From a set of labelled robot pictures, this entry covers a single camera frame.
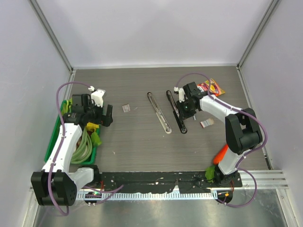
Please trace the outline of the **red white staple box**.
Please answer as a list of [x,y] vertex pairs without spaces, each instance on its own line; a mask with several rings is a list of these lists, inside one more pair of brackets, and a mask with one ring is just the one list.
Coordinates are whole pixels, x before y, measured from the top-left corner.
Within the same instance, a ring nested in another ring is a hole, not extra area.
[[123,108],[123,112],[124,112],[124,113],[130,111],[130,105],[129,105],[129,104],[123,105],[122,108]]

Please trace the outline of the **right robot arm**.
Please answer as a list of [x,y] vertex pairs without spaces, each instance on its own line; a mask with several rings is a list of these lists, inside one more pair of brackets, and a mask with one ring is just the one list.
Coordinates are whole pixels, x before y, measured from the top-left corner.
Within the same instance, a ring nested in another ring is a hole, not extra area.
[[203,111],[225,124],[228,149],[223,159],[215,165],[212,179],[216,185],[226,186],[237,172],[237,166],[244,159],[244,155],[263,141],[255,112],[251,108],[240,109],[231,106],[217,98],[214,93],[201,91],[194,82],[182,88],[174,87],[174,93],[178,95],[177,109],[180,120]]

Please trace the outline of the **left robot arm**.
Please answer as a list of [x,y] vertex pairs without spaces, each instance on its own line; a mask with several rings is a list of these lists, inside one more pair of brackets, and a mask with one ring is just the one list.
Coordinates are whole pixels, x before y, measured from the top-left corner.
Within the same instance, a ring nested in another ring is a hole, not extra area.
[[48,161],[39,172],[33,172],[31,184],[41,206],[72,206],[76,193],[87,185],[95,189],[101,177],[96,165],[84,165],[72,174],[69,167],[76,145],[86,125],[93,123],[108,127],[112,122],[112,105],[104,112],[105,91],[97,89],[91,94],[72,95],[70,110],[62,117],[59,135]]

